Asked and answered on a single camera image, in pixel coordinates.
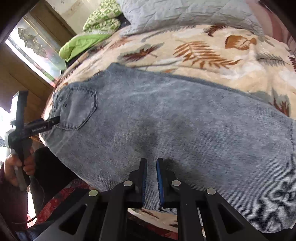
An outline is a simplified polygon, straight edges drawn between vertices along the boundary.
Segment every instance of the gray denim fabric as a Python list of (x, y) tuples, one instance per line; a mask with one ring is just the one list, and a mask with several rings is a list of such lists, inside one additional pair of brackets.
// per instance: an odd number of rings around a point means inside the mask
[(49, 149), (101, 191), (147, 158), (145, 208), (159, 204), (156, 160), (193, 188), (215, 188), (262, 232), (295, 220), (295, 121), (257, 97), (201, 79), (111, 64), (54, 96)]

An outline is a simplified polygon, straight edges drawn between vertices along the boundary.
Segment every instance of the green patterned cloth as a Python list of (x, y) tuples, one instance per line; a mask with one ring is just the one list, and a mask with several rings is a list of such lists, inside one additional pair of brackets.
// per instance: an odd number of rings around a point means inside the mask
[(104, 0), (85, 22), (82, 31), (91, 32), (93, 30), (116, 31), (120, 27), (120, 21), (115, 17), (121, 14), (121, 9), (116, 0)]
[(59, 51), (59, 55), (66, 62), (109, 38), (120, 27), (120, 21), (115, 17), (121, 14), (120, 6), (115, 0), (104, 0), (94, 11), (83, 26), (83, 33), (68, 41)]

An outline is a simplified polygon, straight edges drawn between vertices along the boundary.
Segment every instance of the beige wall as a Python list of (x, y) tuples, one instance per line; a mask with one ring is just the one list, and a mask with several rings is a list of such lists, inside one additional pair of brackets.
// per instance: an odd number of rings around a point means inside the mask
[(46, 0), (77, 33), (102, 0)]

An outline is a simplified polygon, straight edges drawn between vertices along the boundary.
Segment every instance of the person's arm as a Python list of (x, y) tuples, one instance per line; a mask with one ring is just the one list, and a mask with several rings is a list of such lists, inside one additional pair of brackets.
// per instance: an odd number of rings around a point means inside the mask
[[(24, 161), (24, 171), (28, 175), (35, 172), (35, 162), (30, 156)], [(28, 194), (18, 187), (14, 166), (21, 167), (22, 162), (10, 155), (0, 169), (0, 213), (12, 231), (27, 228)]]

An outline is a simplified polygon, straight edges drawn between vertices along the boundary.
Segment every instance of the human hand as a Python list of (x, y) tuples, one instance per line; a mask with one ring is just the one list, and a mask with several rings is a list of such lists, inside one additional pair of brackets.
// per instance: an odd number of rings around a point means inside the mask
[[(31, 155), (24, 160), (24, 167), (23, 167), (25, 173), (29, 176), (34, 175), (35, 168), (36, 168), (36, 163), (32, 156), (32, 154), (34, 153), (33, 148), (30, 149), (30, 153)], [(10, 184), (12, 184), (15, 187), (18, 187), (14, 166), (21, 167), (22, 162), (17, 155), (10, 154), (6, 158), (4, 163), (4, 177), (6, 181), (8, 181)]]

